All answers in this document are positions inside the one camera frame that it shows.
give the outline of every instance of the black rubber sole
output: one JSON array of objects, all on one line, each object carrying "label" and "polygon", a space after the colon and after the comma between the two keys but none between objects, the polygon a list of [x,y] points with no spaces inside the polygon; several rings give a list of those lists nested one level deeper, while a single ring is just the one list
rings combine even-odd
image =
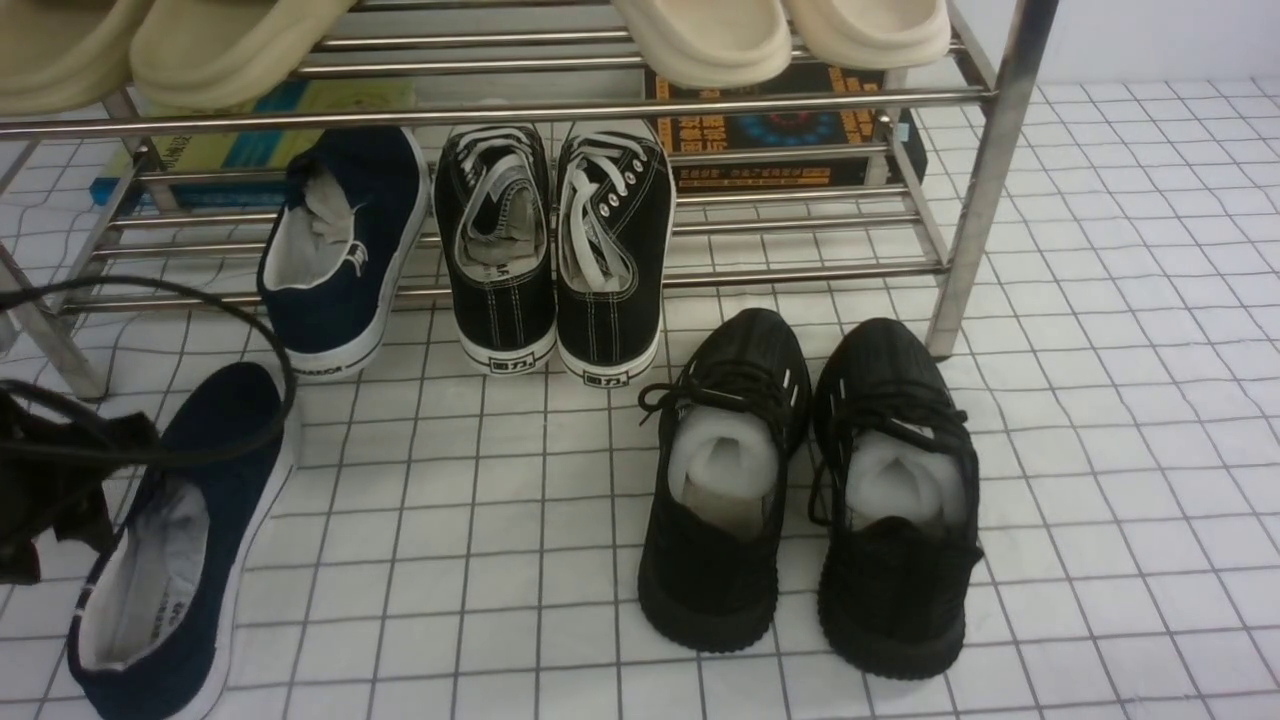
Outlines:
[{"label": "black rubber sole", "polygon": [[902,643],[868,633],[840,612],[840,598],[826,592],[831,556],[818,587],[818,623],[831,650],[854,667],[891,680],[925,680],[946,673],[964,648],[964,618],[942,637],[923,643]]},{"label": "black rubber sole", "polygon": [[733,615],[704,615],[678,605],[658,587],[648,559],[641,556],[636,577],[640,610],[649,624],[668,641],[700,652],[737,652],[760,641],[778,607],[778,573],[765,602]]}]

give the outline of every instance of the brand logo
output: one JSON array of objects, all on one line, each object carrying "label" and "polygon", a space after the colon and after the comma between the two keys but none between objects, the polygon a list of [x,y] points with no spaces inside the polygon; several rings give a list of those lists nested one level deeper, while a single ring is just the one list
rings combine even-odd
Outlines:
[{"label": "brand logo", "polygon": [[497,375],[509,375],[513,373],[532,370],[535,364],[532,352],[522,357],[516,357],[515,360],[497,360],[490,357],[489,370]]},{"label": "brand logo", "polygon": [[323,378],[325,375],[337,375],[338,373],[346,369],[347,369],[346,366],[325,368],[324,370],[298,370],[297,368],[294,368],[293,372],[300,375],[306,375],[308,378]]},{"label": "brand logo", "polygon": [[605,389],[627,387],[631,380],[626,375],[593,375],[591,373],[582,374],[582,383],[590,387],[603,387]]}]

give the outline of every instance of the shoe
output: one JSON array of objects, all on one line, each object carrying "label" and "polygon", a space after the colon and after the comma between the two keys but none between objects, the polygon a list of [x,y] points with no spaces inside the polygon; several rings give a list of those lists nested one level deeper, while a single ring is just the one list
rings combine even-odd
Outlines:
[{"label": "shoe", "polygon": [[649,67],[682,87],[745,87],[791,64],[778,0],[613,0]]},{"label": "shoe", "polygon": [[467,359],[494,375],[527,373],[556,347],[547,205],[550,170],[532,127],[492,127],[445,143],[435,218]]},{"label": "shoe", "polygon": [[266,95],[356,0],[156,0],[129,47],[148,100],[218,110]]},{"label": "shoe", "polygon": [[[234,442],[280,407],[283,380],[228,365],[200,384],[161,436],[168,450]],[[200,720],[232,662],[244,557],[301,447],[301,414],[283,436],[236,460],[147,470],[90,571],[67,638],[67,662],[105,720]]]},{"label": "shoe", "polygon": [[426,173],[401,128],[325,131],[289,161],[257,291],[300,375],[338,379],[372,361],[426,218]]},{"label": "shoe", "polygon": [[927,65],[951,47],[946,0],[787,0],[818,59],[842,68]]},{"label": "shoe", "polygon": [[814,391],[813,427],[832,477],[831,546],[818,619],[859,669],[931,678],[964,644],[978,548],[978,455],[942,373],[897,320],[850,332]]},{"label": "shoe", "polygon": [[[657,401],[649,395],[666,391]],[[759,641],[778,603],[787,461],[804,443],[809,372],[772,310],[739,313],[640,406],[662,413],[658,483],[640,556],[640,609],[704,652]]]},{"label": "shoe", "polygon": [[124,87],[151,0],[0,0],[0,115],[77,110]]},{"label": "shoe", "polygon": [[652,137],[604,131],[561,150],[557,334],[568,372],[626,387],[658,355],[676,183]]}]

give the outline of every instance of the slipper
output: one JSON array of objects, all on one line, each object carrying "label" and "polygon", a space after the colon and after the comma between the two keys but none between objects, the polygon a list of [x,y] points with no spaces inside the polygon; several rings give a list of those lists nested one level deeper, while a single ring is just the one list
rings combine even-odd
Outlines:
[{"label": "slipper", "polygon": [[645,61],[684,87],[744,87],[791,63],[778,0],[613,0]]},{"label": "slipper", "polygon": [[809,51],[845,68],[927,65],[951,46],[946,0],[787,0]]},{"label": "slipper", "polygon": [[266,95],[356,0],[156,0],[129,49],[164,105],[216,110]]},{"label": "slipper", "polygon": [[0,115],[74,110],[124,87],[151,0],[0,0]]}]

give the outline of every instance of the black cable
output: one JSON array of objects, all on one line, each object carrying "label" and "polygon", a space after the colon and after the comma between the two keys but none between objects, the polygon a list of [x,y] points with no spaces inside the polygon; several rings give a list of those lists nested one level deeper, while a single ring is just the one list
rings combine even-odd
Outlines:
[{"label": "black cable", "polygon": [[[47,295],[55,292],[67,292],[73,290],[81,290],[86,287],[97,286],[136,286],[136,287],[148,287],[154,290],[164,290],[180,295],[183,297],[189,297],[192,300],[200,301],[204,305],[209,305],[232,315],[233,318],[247,323],[251,328],[259,332],[264,338],[266,338],[268,345],[271,347],[271,352],[280,361],[280,369],[284,373],[284,396],[280,398],[280,409],[271,418],[271,421],[265,427],[260,428],[256,433],[250,437],[238,439],[236,442],[229,442],[220,447],[214,447],[210,450],[193,450],[184,452],[173,452],[164,450],[161,447],[152,448],[87,448],[87,447],[67,447],[61,445],[46,445],[38,442],[31,442],[27,439],[0,439],[0,457],[5,459],[19,459],[19,460],[41,460],[58,462],[63,465],[147,465],[152,468],[182,468],[193,465],[207,465],[210,462],[218,462],[221,460],[230,460],[233,457],[239,457],[247,452],[251,452],[275,438],[280,437],[284,432],[284,423],[288,419],[289,410],[293,407],[294,398],[298,392],[298,380],[293,375],[293,365],[289,363],[289,356],[284,351],[284,345],[280,338],[275,337],[275,333],[266,327],[262,320],[253,316],[252,313],[246,313],[239,307],[236,307],[227,301],[219,299],[218,296],[210,295],[204,291],[198,291],[187,286],[173,283],[169,281],[161,281],[156,278],[145,278],[136,275],[104,275],[93,278],[76,278],[63,282],[56,282],[52,284],[42,287],[32,287],[20,290],[17,292],[0,292],[0,311],[9,311],[19,305],[26,305],[27,302],[33,302]],[[54,410],[67,418],[73,423],[84,427],[88,430],[93,430],[97,423],[88,421],[84,413],[90,413],[87,409],[79,409],[74,406],[69,400],[58,396],[47,389],[40,388],[32,383],[23,380],[0,380],[0,391],[9,391],[13,395]]]}]

